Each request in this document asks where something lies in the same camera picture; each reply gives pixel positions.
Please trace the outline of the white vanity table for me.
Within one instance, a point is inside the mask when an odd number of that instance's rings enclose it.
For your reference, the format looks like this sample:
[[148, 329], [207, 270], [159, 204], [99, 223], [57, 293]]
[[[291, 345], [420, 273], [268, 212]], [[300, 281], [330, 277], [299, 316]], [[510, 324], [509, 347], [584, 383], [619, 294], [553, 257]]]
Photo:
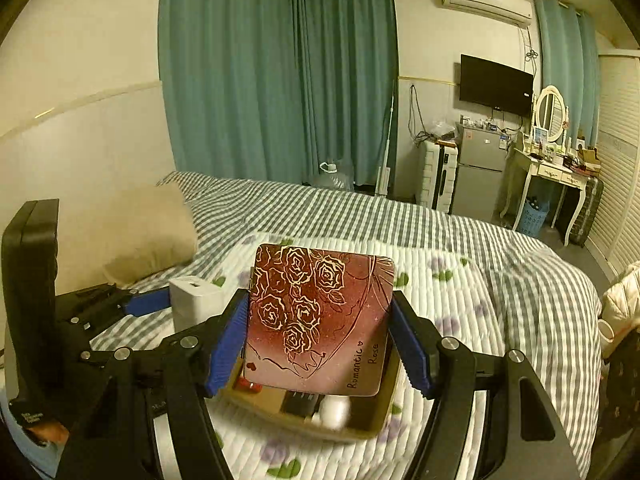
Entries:
[[551, 222], [552, 228], [558, 226], [558, 219], [566, 202], [568, 191], [576, 190], [578, 192], [577, 203], [564, 230], [563, 245], [568, 246], [570, 243], [574, 243], [582, 246], [585, 244], [600, 204], [602, 195], [599, 190], [600, 181], [596, 177], [589, 177], [565, 166], [536, 159], [531, 154], [526, 154], [518, 148], [512, 148], [508, 166], [506, 167], [506, 178], [508, 179], [506, 200], [499, 212], [501, 219], [509, 212], [515, 193], [515, 175], [518, 171], [521, 171], [525, 178], [520, 198], [518, 199], [518, 208], [516, 208], [512, 230], [516, 231], [523, 224], [524, 208], [530, 184], [537, 178], [562, 186], [560, 198], [556, 204]]

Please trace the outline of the oval vanity mirror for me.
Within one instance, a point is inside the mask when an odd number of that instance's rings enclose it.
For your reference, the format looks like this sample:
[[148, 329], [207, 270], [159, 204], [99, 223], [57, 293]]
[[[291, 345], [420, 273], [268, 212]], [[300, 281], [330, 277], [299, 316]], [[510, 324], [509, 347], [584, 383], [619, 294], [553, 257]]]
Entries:
[[558, 143], [568, 129], [568, 106], [555, 86], [544, 87], [534, 102], [532, 136], [535, 143]]

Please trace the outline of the red rose tin box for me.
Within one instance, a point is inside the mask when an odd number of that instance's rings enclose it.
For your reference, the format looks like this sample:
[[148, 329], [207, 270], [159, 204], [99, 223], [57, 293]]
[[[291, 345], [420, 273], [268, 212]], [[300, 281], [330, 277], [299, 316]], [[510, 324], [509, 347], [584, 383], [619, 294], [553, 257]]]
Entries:
[[250, 281], [244, 377], [296, 392], [375, 396], [394, 281], [387, 257], [260, 245]]

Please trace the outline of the floral quilted bedspread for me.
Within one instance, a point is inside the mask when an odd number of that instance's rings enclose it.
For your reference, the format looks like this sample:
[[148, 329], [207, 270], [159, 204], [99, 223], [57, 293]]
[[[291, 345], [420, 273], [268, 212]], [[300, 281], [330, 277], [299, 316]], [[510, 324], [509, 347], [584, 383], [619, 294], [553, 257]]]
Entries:
[[[294, 243], [391, 258], [398, 274], [408, 280], [400, 291], [416, 314], [474, 351], [506, 353], [488, 283], [471, 258], [331, 237], [298, 238]], [[416, 455], [433, 406], [400, 372], [392, 397], [383, 404], [387, 413], [380, 432], [371, 439], [342, 442], [287, 430], [230, 401], [209, 400], [206, 405], [235, 479], [400, 479]]]

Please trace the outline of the open cardboard box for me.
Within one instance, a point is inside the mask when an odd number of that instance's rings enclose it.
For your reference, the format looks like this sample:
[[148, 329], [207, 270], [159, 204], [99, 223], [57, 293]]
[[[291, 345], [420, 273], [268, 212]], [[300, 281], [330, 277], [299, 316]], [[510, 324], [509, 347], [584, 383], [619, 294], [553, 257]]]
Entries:
[[299, 393], [248, 382], [242, 361], [232, 370], [220, 394], [258, 418], [315, 438], [357, 442], [376, 437], [392, 412], [399, 356], [386, 350], [380, 390], [375, 396], [324, 396]]

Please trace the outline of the beige pillow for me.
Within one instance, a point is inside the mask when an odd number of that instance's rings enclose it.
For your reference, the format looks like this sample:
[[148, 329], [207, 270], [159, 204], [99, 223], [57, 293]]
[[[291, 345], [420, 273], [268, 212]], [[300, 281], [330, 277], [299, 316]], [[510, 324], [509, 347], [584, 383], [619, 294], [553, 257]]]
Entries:
[[58, 220], [59, 294], [120, 287], [189, 262], [198, 251], [191, 208], [175, 182], [145, 186]]

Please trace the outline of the clear water jug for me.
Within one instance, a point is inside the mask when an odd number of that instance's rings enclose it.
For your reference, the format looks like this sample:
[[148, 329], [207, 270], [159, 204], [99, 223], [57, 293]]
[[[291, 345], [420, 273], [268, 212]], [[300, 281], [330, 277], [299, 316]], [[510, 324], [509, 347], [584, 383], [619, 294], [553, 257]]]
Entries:
[[339, 190], [352, 192], [354, 182], [352, 177], [345, 172], [336, 162], [322, 162], [319, 165], [319, 172], [312, 180], [314, 188], [328, 188], [329, 190]]

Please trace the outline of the grey checked bed sheet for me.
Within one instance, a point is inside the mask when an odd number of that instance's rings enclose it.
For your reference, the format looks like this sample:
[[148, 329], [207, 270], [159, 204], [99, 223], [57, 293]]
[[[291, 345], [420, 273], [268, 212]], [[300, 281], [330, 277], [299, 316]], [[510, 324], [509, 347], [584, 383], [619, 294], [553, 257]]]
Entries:
[[488, 283], [506, 351], [528, 357], [585, 476], [597, 432], [601, 303], [588, 276], [536, 238], [413, 204], [289, 183], [173, 172], [194, 215], [200, 248], [186, 266], [139, 283], [143, 290], [197, 275], [226, 296], [247, 284], [260, 244], [298, 238], [381, 242], [471, 258]]

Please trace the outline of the black wall television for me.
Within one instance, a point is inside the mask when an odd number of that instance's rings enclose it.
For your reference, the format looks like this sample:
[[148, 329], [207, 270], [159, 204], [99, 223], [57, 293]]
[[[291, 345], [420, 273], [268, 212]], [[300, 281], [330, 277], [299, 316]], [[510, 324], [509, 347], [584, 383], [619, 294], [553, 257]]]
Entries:
[[516, 68], [462, 54], [459, 99], [526, 117], [532, 108], [534, 76]]

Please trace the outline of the blue laundry basket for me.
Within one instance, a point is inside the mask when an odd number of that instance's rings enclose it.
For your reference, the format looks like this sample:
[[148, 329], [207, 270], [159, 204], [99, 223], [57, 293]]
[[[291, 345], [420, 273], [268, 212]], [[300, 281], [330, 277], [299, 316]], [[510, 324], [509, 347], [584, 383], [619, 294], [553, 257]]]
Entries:
[[525, 205], [516, 230], [530, 237], [537, 237], [549, 212], [548, 202], [538, 202], [531, 198]]

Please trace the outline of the white air conditioner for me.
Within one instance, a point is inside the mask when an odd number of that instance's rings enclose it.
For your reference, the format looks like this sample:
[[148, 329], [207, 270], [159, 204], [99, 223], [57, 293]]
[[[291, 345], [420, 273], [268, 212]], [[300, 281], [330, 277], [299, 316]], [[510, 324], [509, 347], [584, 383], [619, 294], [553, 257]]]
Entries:
[[528, 27], [533, 21], [532, 5], [527, 0], [442, 0], [442, 5], [520, 27]]

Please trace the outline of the white jacket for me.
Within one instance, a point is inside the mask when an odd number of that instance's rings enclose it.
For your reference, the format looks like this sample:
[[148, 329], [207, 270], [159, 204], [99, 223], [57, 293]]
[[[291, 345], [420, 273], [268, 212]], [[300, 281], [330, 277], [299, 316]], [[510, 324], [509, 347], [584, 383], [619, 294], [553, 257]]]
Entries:
[[603, 295], [598, 330], [605, 360], [633, 330], [639, 328], [639, 278], [639, 263], [631, 263], [623, 276]]

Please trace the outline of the white louvered wardrobe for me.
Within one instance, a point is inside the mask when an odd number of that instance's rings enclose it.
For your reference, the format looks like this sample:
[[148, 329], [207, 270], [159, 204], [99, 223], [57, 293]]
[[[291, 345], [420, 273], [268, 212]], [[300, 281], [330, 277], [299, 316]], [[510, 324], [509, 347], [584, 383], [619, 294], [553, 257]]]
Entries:
[[611, 278], [639, 260], [639, 52], [599, 55], [597, 151], [604, 183], [587, 248]]

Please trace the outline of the white suitcase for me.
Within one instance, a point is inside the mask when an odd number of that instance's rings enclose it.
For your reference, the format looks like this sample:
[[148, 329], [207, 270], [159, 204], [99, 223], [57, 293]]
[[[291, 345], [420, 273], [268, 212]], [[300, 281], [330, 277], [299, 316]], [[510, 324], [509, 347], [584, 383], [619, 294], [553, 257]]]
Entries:
[[416, 203], [449, 214], [454, 196], [458, 148], [452, 142], [424, 141], [419, 146]]

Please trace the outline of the white charger cube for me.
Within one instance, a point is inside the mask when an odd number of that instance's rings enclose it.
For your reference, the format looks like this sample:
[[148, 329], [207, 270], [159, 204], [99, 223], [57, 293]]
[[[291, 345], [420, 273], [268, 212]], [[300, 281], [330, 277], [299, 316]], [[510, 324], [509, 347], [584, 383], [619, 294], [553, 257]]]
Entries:
[[172, 278], [169, 296], [176, 333], [220, 315], [224, 310], [222, 290], [197, 276]]

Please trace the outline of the silver mini fridge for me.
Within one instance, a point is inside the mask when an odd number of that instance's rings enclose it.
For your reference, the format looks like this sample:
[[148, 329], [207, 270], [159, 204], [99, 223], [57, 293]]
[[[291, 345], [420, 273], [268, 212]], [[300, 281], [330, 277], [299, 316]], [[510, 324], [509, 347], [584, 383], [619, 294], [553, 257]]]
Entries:
[[508, 140], [497, 131], [460, 127], [458, 166], [451, 213], [490, 221], [497, 208]]

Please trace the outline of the white plastic bottle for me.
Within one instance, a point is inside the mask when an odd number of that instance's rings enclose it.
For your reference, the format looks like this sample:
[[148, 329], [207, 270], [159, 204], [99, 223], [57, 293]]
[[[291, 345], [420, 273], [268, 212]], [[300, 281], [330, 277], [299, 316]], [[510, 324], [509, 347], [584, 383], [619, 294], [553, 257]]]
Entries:
[[329, 430], [342, 430], [350, 417], [348, 396], [325, 396], [319, 405], [320, 424]]

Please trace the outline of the green curtain by window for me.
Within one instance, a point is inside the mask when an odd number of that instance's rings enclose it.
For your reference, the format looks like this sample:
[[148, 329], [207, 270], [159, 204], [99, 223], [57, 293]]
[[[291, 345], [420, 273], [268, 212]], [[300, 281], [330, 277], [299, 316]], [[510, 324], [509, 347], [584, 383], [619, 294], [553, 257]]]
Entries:
[[598, 140], [600, 65], [596, 28], [590, 14], [559, 0], [534, 0], [538, 22], [542, 84], [555, 86], [570, 111], [567, 136]]

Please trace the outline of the black rectangular box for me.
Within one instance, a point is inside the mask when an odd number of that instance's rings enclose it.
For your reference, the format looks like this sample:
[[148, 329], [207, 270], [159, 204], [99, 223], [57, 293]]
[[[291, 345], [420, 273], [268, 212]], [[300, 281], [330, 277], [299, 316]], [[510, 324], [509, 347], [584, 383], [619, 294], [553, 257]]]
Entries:
[[280, 411], [284, 414], [301, 418], [311, 418], [317, 411], [321, 399], [318, 393], [287, 391], [284, 395]]

